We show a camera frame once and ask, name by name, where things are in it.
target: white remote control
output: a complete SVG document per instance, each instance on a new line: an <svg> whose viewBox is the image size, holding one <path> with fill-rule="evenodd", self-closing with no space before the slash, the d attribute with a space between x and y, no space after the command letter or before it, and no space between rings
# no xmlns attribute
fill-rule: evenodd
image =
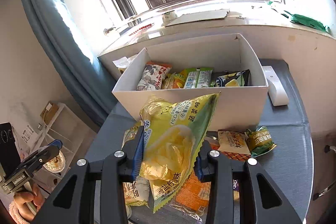
<svg viewBox="0 0 336 224"><path fill-rule="evenodd" d="M289 99L277 74L271 66L262 67L268 82L268 94L274 106L288 105Z"/></svg>

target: green snack bag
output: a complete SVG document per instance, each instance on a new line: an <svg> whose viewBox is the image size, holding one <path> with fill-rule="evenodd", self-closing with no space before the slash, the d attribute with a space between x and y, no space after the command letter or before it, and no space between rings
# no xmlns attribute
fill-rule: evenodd
<svg viewBox="0 0 336 224"><path fill-rule="evenodd" d="M187 76L187 80L184 84L184 89L196 88L199 75L200 75L200 69L196 69L195 71L189 72Z"/></svg>
<svg viewBox="0 0 336 224"><path fill-rule="evenodd" d="M210 85L212 68L200 68L197 88L208 88Z"/></svg>
<svg viewBox="0 0 336 224"><path fill-rule="evenodd" d="M267 127L263 126L257 131L245 131L247 135L246 144L251 152L251 157L258 157L273 150L277 145L273 143Z"/></svg>
<svg viewBox="0 0 336 224"><path fill-rule="evenodd" d="M215 86L216 86L216 80L212 80L212 81L210 82L210 86L209 86L209 87L213 88L213 87L215 87Z"/></svg>

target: gray table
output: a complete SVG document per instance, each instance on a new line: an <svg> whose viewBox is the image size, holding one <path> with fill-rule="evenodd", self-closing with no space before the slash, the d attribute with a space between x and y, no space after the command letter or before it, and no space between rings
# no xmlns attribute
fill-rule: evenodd
<svg viewBox="0 0 336 224"><path fill-rule="evenodd" d="M278 184L303 220L308 210L313 181L313 148L308 118L287 63L272 59L261 59L260 62L263 66L273 67L289 97L289 105L274 107L269 97L267 98L260 125L268 127L278 146L270 153L259 157L258 161ZM98 132L86 158L90 162L101 160L119 150L125 130L133 124L134 119L118 103ZM98 222L99 192L100 183L97 182L95 219ZM145 206L132 207L130 220L139 224L195 223L195 220L169 206L164 206L155 214L152 213L152 209ZM235 223L239 223L237 213L235 213Z"/></svg>

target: snack wrapper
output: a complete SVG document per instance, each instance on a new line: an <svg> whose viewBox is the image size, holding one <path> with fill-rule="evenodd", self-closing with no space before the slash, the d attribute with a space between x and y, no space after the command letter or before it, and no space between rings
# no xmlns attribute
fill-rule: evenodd
<svg viewBox="0 0 336 224"><path fill-rule="evenodd" d="M174 79L175 79L175 73L173 73L172 75L168 73L167 78L162 83L161 89L162 90L172 89L174 85Z"/></svg>
<svg viewBox="0 0 336 224"><path fill-rule="evenodd" d="M188 74L191 71L196 71L196 68L184 69L180 73L176 73L174 76L174 85L173 89L182 89L184 88L185 82L187 80Z"/></svg>
<svg viewBox="0 0 336 224"><path fill-rule="evenodd" d="M218 96L209 94L175 104L152 96L140 111L145 128L140 176L150 180L154 213L190 175Z"/></svg>
<svg viewBox="0 0 336 224"><path fill-rule="evenodd" d="M197 88L208 88L211 80L212 68L200 68Z"/></svg>
<svg viewBox="0 0 336 224"><path fill-rule="evenodd" d="M226 72L225 75L216 79L215 86L247 86L249 81L250 70Z"/></svg>
<svg viewBox="0 0 336 224"><path fill-rule="evenodd" d="M263 126L257 131L245 131L247 146L251 152L251 157L258 157L273 150L277 145L273 143L272 137L267 129Z"/></svg>
<svg viewBox="0 0 336 224"><path fill-rule="evenodd" d="M200 70L196 69L188 73L187 80L184 84L184 89L194 89L197 87L198 77L200 75Z"/></svg>
<svg viewBox="0 0 336 224"><path fill-rule="evenodd" d="M123 144L129 140L133 140L137 131L141 125L141 122L135 123L133 127L125 131ZM148 197L149 197L149 181L140 176L134 182L124 182L124 197L125 204L128 206L142 206L146 205L148 207Z"/></svg>
<svg viewBox="0 0 336 224"><path fill-rule="evenodd" d="M241 133L236 133L236 132L218 131L219 141L217 141L216 139L207 137L207 136L204 137L204 140L207 140L209 142L213 150L220 151L221 143L223 145L224 142L226 142L227 140L227 138L224 137L224 134L220 134L221 132L239 134L240 136L242 135ZM246 143L245 143L245 148L243 148L242 150L238 148L236 152L237 153L221 151L221 153L223 153L229 159L233 159L233 160L245 161L251 157ZM239 154L239 152L241 153L247 152L248 155ZM234 200L238 201L239 200L238 180L232 180L232 186L233 186ZM204 218L203 215L207 211L207 207L209 204L210 189L211 189L211 182L204 182L204 183L200 182L198 178L196 177L194 171L192 171L188 179L183 184L179 193L177 193L177 195L170 201L169 206L181 212L184 212L185 215L188 215L194 218L195 220L197 220L199 223L202 223L202 218Z"/></svg>
<svg viewBox="0 0 336 224"><path fill-rule="evenodd" d="M243 133L218 130L219 151L233 160L247 160L251 157L250 150Z"/></svg>
<svg viewBox="0 0 336 224"><path fill-rule="evenodd" d="M155 64L148 62L143 70L140 82L136 90L159 90L162 81L166 78L167 73L171 70L169 64Z"/></svg>

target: white paper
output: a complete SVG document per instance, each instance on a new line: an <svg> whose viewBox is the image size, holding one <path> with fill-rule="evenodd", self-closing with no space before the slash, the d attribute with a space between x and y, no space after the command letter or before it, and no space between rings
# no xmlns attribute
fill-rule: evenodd
<svg viewBox="0 0 336 224"><path fill-rule="evenodd" d="M32 129L30 125L27 125L26 129L20 134L20 137L28 145L30 150L33 149L38 136L39 135Z"/></svg>

